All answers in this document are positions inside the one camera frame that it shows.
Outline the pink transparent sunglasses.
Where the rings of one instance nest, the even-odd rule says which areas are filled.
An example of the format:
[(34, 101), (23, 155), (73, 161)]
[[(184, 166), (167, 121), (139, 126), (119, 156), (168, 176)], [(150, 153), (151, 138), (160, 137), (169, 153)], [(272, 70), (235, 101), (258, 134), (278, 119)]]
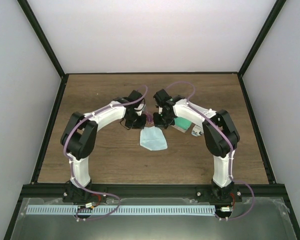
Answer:
[(153, 125), (154, 124), (154, 119), (153, 119), (153, 114), (150, 112), (146, 113), (146, 122), (148, 125)]

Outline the grey hard glasses case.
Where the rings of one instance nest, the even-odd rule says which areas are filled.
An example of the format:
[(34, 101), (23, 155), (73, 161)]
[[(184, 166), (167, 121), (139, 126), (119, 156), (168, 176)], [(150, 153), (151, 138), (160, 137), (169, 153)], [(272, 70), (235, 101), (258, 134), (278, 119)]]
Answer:
[(187, 132), (187, 130), (190, 128), (191, 125), (192, 125), (191, 121), (182, 117), (177, 117), (174, 119), (174, 125), (172, 127), (174, 127), (175, 129), (177, 129), (182, 133), (185, 133)]

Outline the light blue cleaning cloth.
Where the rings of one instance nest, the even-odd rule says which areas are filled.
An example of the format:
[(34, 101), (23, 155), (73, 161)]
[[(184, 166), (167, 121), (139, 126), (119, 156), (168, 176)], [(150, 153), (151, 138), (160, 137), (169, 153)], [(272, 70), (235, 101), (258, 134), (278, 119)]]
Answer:
[(140, 131), (139, 145), (150, 151), (162, 151), (168, 148), (166, 138), (158, 127), (145, 127)]

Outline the beige glasses case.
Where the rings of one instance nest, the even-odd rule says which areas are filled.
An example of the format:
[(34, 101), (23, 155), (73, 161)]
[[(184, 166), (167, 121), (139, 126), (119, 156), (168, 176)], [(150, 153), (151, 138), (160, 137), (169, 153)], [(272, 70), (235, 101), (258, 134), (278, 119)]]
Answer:
[(194, 125), (191, 130), (191, 134), (195, 137), (202, 136), (204, 134), (203, 127), (201, 125)]

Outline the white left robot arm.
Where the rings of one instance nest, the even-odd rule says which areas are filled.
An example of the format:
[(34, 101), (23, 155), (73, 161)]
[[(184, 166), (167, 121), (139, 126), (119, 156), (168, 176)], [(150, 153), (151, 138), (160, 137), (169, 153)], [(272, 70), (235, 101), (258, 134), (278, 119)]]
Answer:
[(143, 129), (147, 115), (144, 113), (143, 97), (133, 100), (131, 97), (116, 98), (106, 106), (88, 113), (75, 112), (71, 115), (60, 142), (63, 154), (69, 159), (70, 182), (76, 186), (74, 195), (79, 201), (87, 202), (92, 196), (89, 175), (89, 156), (94, 150), (99, 130), (112, 122), (125, 122), (123, 127)]

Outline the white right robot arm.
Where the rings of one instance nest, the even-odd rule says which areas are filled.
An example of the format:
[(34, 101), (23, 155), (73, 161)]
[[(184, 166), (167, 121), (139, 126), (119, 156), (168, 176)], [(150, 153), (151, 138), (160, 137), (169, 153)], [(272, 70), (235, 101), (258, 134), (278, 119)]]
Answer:
[(158, 112), (153, 114), (154, 125), (167, 129), (175, 125), (176, 118), (184, 118), (201, 126), (208, 151), (213, 155), (213, 198), (219, 202), (230, 196), (229, 185), (233, 179), (233, 159), (240, 135), (226, 110), (215, 111), (198, 106), (178, 95), (153, 96)]

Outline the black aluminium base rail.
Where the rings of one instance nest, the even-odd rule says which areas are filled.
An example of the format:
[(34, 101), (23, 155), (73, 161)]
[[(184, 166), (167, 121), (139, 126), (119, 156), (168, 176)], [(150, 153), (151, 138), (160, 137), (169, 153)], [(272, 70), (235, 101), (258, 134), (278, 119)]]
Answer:
[[(255, 197), (270, 197), (288, 199), (288, 193), (283, 184), (252, 184), (250, 186)], [(120, 199), (126, 198), (189, 198), (200, 203), (227, 203), (232, 197), (227, 194), (224, 199), (217, 199), (208, 184), (93, 184), (91, 190), (100, 196), (110, 193)], [(76, 187), (65, 183), (26, 184), (22, 187), (19, 199), (23, 198), (62, 198), (66, 203), (87, 203), (97, 200)]]

